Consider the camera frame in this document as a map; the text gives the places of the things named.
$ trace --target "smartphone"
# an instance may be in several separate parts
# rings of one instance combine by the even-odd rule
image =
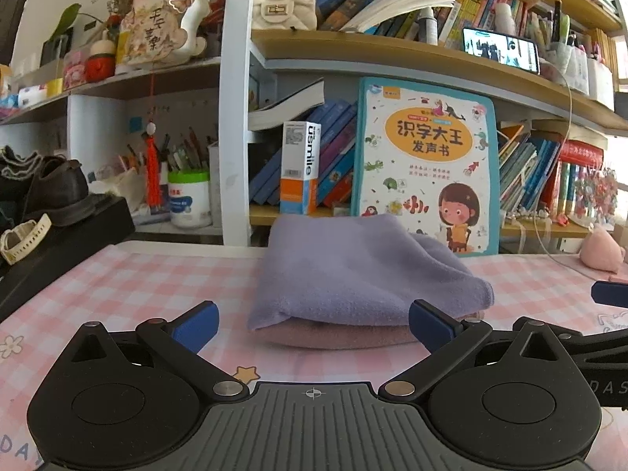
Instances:
[[[464,49],[470,55],[539,74],[539,55],[531,40],[474,28],[463,30],[463,40]]]

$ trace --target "teal book border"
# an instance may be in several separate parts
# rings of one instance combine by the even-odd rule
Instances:
[[[364,132],[366,129],[366,106],[364,97],[366,89],[371,84],[380,86],[398,86],[409,90],[429,91],[457,99],[477,102],[486,106],[487,139],[489,141],[489,174],[491,177],[491,202],[489,204],[489,246],[482,253],[469,253],[461,257],[482,257],[497,255],[499,252],[499,160],[497,155],[497,122],[495,121],[495,106],[488,97],[463,92],[452,88],[445,88],[428,83],[415,81],[394,80],[392,78],[362,78],[358,100],[358,121],[356,134],[356,160],[354,163],[354,182],[351,192],[351,215],[360,215],[360,200],[362,199],[362,177],[364,173]]]

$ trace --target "metal screw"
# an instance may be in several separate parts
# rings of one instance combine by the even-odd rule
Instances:
[[[214,385],[214,393],[221,397],[233,397],[239,395],[244,387],[239,382],[234,380],[223,380]]]
[[[394,380],[384,386],[384,389],[389,395],[396,397],[407,397],[414,393],[414,384],[406,382],[405,380]]]

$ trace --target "white plastic jar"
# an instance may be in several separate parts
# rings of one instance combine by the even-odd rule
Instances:
[[[209,172],[191,170],[168,173],[170,221],[179,228],[202,228],[212,224],[209,202]]]

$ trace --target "red tassel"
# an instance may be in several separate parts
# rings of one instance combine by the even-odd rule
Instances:
[[[146,202],[150,207],[158,207],[161,205],[161,190],[159,189],[161,168],[157,159],[157,147],[155,147],[153,136],[147,138],[146,149]]]

